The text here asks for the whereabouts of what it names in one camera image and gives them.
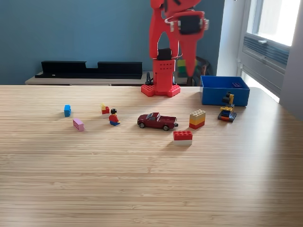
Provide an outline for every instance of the purple lego piece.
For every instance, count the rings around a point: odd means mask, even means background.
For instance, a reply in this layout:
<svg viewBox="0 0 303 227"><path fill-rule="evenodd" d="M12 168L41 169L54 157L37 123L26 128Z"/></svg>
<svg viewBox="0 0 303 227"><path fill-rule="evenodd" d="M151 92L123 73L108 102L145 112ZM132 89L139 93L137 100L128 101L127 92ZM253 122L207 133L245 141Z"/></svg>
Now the purple lego piece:
<svg viewBox="0 0 303 227"><path fill-rule="evenodd" d="M78 118L74 118L73 120L74 126L79 130L79 131L84 131L84 124L82 121L80 121Z"/></svg>
<svg viewBox="0 0 303 227"><path fill-rule="evenodd" d="M233 88L242 88L241 84L239 83L232 83Z"/></svg>

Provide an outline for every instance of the small yellow figure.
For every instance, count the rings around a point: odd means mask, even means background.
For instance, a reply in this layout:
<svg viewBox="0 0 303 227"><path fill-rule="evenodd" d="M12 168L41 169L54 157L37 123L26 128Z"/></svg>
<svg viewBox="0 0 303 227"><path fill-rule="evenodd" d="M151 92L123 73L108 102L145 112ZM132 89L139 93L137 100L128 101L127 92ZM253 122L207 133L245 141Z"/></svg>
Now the small yellow figure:
<svg viewBox="0 0 303 227"><path fill-rule="evenodd" d="M227 103L226 107L221 107L221 113L218 116L219 120L233 122L237 116L234 113L235 105L233 104L234 95L230 92L226 94L222 102Z"/></svg>

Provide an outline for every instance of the red robot arm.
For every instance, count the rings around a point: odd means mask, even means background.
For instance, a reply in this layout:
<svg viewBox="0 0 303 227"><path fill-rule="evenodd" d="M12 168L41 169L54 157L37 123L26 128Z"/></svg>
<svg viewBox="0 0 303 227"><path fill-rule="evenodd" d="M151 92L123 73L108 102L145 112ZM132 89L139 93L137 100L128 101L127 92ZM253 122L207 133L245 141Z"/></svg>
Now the red robot arm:
<svg viewBox="0 0 303 227"><path fill-rule="evenodd" d="M187 74L192 77L196 67L196 44L203 37L207 27L204 12L195 12L191 8L201 0L151 0L153 15L150 27L150 57L153 59L153 85L143 85L141 91L147 96L174 96L180 92L173 85L173 72L179 52L179 43L183 59L186 60ZM166 32L170 48L159 50L158 42Z"/></svg>

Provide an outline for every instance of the white wall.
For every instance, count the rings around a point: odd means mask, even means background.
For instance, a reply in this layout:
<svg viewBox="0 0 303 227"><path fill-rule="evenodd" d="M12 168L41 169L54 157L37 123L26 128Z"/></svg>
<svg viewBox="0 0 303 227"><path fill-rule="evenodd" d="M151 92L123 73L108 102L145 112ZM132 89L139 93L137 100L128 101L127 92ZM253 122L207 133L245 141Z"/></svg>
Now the white wall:
<svg viewBox="0 0 303 227"><path fill-rule="evenodd" d="M217 76L237 76L244 8L244 0L225 0Z"/></svg>
<svg viewBox="0 0 303 227"><path fill-rule="evenodd" d="M303 121L303 1L288 58L280 104Z"/></svg>

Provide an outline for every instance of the lego vehicle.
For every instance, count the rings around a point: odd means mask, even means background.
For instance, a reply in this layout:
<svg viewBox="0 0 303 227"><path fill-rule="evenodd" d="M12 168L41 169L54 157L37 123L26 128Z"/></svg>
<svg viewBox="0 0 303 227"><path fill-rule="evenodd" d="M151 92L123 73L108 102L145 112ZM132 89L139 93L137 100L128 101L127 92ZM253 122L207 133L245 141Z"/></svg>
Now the lego vehicle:
<svg viewBox="0 0 303 227"><path fill-rule="evenodd" d="M159 113L151 113L149 115L141 115L138 118L137 123L140 128L150 127L168 131L169 129L178 127L178 124L176 122L176 117L165 117L161 116Z"/></svg>

